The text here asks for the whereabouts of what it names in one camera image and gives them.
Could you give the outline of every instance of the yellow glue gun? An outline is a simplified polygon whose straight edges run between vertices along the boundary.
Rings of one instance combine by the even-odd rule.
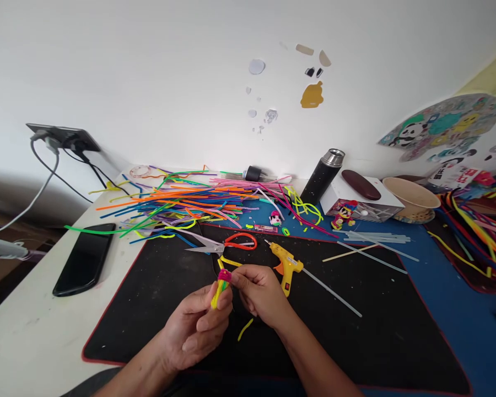
[[[290,286],[292,285],[292,272],[299,273],[303,270],[303,262],[294,260],[294,255],[285,250],[282,246],[276,243],[270,243],[265,240],[272,250],[272,254],[277,256],[281,263],[274,267],[277,272],[283,276],[281,281],[281,288],[285,293],[285,296],[288,298],[290,295]]]

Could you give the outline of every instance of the wall socket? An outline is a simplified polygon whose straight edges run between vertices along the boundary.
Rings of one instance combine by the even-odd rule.
[[[40,130],[46,131],[52,138],[60,142],[60,147],[64,147],[65,149],[71,149],[72,142],[74,140],[80,140],[85,146],[84,150],[91,152],[101,152],[101,148],[98,146],[96,141],[85,130],[81,130],[79,128],[56,127],[33,123],[27,123],[26,125],[30,130],[33,131],[33,133]]]

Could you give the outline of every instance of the beige bowl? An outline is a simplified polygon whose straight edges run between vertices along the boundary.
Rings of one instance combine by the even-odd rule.
[[[410,217],[441,206],[435,194],[414,182],[400,178],[384,178],[382,183],[406,207],[397,212],[398,216]]]

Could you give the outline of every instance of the left hand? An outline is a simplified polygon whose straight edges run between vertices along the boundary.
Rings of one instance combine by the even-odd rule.
[[[167,372],[194,366],[222,341],[233,309],[233,293],[228,287],[220,294],[217,308],[212,309],[217,285],[215,281],[184,298],[157,335],[160,359]]]

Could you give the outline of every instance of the black thermos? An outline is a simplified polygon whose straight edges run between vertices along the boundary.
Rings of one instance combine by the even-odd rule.
[[[303,202],[312,205],[318,204],[321,196],[324,195],[332,180],[340,171],[345,155],[341,150],[329,149],[325,156],[320,159],[305,186],[305,190],[301,194]]]

